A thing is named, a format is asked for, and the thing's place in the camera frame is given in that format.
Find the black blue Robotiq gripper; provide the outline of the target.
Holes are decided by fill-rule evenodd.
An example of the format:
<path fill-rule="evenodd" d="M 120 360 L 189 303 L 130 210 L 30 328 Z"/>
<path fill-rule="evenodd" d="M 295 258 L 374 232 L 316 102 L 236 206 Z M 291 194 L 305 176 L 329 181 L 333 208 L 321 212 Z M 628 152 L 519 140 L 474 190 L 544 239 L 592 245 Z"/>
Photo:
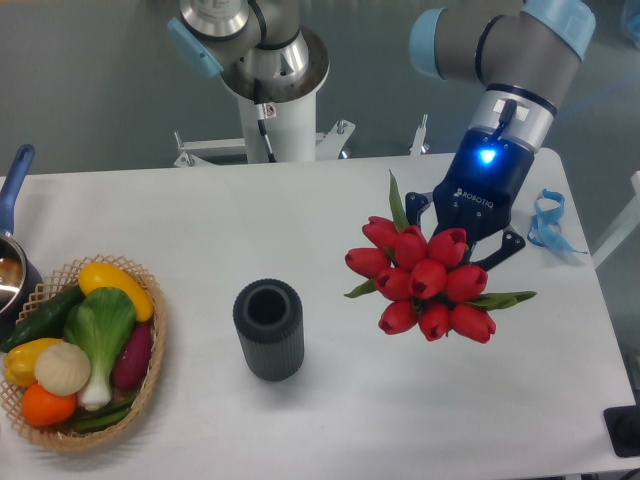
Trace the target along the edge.
<path fill-rule="evenodd" d="M 525 239 L 509 225 L 515 199 L 533 164 L 534 153 L 485 132 L 465 133 L 453 161 L 432 192 L 408 192 L 405 213 L 411 226 L 421 226 L 422 215 L 434 202 L 440 233 L 452 228 L 466 231 L 464 264 L 490 271 L 525 247 Z M 476 244 L 502 230 L 497 250 L 473 260 Z"/>

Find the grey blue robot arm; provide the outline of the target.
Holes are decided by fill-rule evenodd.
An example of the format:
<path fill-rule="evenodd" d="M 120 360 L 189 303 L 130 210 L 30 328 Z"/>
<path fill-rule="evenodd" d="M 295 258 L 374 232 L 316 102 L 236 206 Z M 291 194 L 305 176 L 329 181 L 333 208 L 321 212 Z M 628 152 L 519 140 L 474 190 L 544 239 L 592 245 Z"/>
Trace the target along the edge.
<path fill-rule="evenodd" d="M 487 270 L 522 249 L 513 204 L 594 29 L 580 1 L 473 1 L 419 16 L 408 42 L 413 67 L 485 91 L 443 180 L 407 195 L 410 224 L 433 209 L 438 229 L 462 228 L 469 246 L 500 234 L 500 248 L 480 261 Z M 183 1 L 167 32 L 194 70 L 220 77 L 236 97 L 250 162 L 319 158 L 327 142 L 316 135 L 316 94 L 329 58 L 297 2 Z"/>

